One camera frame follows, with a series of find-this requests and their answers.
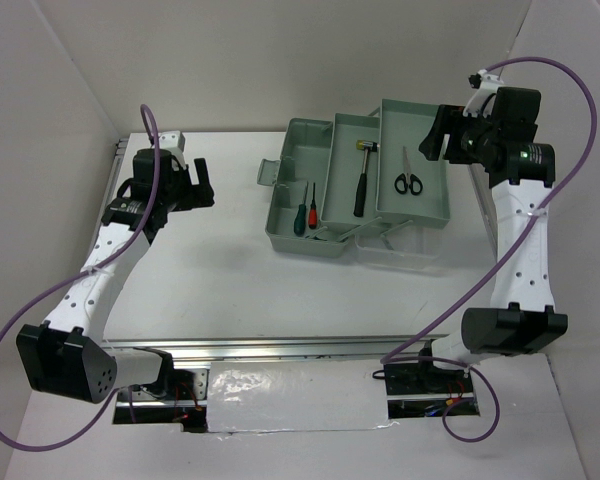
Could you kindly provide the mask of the black handled scissors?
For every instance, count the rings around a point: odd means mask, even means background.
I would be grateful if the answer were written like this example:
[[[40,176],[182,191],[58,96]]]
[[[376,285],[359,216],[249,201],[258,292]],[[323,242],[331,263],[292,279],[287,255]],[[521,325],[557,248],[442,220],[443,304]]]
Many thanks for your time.
[[[419,196],[423,192],[423,183],[412,171],[406,146],[402,147],[402,170],[394,180],[394,190],[399,195],[411,194],[412,196]]]

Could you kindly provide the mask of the small hammer black handle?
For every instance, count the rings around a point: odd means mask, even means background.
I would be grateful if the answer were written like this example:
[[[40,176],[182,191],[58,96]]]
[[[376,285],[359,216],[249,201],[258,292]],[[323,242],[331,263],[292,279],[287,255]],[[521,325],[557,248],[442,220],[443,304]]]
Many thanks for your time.
[[[367,181],[368,181],[368,167],[369,167],[369,158],[372,153],[378,151],[378,144],[373,141],[368,140],[358,140],[356,142],[356,149],[363,152],[363,161],[361,174],[359,176],[357,188],[356,188],[356,196],[355,196],[355,205],[353,214],[357,218],[361,218],[364,215],[364,208],[366,202],[366,194],[367,194]]]

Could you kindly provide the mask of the large green handled screwdriver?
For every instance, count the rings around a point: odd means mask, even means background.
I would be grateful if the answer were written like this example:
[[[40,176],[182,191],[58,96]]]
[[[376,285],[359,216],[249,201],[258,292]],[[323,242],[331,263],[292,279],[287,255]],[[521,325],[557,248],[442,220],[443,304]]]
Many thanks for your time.
[[[296,236],[302,237],[306,229],[306,217],[307,217],[307,193],[308,183],[305,183],[304,191],[301,197],[301,202],[298,205],[296,215],[293,222],[293,232]]]

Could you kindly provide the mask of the green cantilever toolbox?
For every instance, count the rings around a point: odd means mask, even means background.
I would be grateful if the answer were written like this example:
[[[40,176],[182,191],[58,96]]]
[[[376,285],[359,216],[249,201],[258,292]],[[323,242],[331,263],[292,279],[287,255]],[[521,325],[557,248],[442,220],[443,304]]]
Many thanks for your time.
[[[435,105],[382,100],[372,115],[338,113],[331,120],[293,118],[281,154],[262,161],[257,182],[272,189],[265,233],[279,253],[337,258],[356,236],[378,237],[407,226],[443,229],[451,218],[446,167],[419,152],[438,108]],[[358,140],[373,141],[378,151],[369,158],[364,215],[354,216],[356,188],[363,152]],[[402,147],[408,148],[413,173],[423,183],[419,196],[399,195],[394,180],[402,170]],[[296,211],[308,183],[306,229],[293,232]],[[306,239],[316,183],[318,226],[328,227]]]

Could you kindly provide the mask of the red handled screwdriver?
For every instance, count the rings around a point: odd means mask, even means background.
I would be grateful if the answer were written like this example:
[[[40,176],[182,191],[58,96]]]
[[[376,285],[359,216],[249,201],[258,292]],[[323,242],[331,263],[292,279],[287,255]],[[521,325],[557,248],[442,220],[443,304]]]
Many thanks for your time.
[[[308,212],[307,226],[311,230],[315,230],[318,226],[318,213],[316,204],[316,183],[312,184],[312,198]]]

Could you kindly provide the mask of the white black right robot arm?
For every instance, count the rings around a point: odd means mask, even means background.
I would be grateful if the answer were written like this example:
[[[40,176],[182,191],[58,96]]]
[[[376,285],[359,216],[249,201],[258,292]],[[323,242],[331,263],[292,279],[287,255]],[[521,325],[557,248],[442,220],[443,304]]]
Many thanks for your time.
[[[535,354],[568,328],[549,283],[548,208],[542,202],[555,181],[555,152],[534,140],[540,103],[537,90],[501,87],[474,113],[442,105],[419,146],[429,160],[484,168],[501,264],[489,306],[467,309],[457,331],[423,348],[431,357],[416,366],[415,378],[426,391],[440,390],[450,371],[497,356]]]

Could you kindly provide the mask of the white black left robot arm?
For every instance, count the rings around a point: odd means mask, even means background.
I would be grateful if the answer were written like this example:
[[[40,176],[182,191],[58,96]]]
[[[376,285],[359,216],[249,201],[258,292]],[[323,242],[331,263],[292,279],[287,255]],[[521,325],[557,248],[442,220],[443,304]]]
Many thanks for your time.
[[[143,387],[164,399],[176,390],[170,354],[152,348],[106,350],[106,322],[130,273],[172,212],[211,207],[205,159],[152,148],[133,158],[133,174],[105,208],[93,250],[60,303],[38,326],[23,325],[16,346],[30,386],[94,404],[114,389]]]

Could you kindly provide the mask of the white foil cover sheet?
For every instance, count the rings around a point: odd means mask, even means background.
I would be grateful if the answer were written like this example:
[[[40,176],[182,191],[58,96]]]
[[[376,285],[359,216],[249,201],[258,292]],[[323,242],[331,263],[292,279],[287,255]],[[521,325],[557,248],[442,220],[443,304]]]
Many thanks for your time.
[[[207,390],[213,433],[365,431],[389,424],[375,360],[217,362]]]

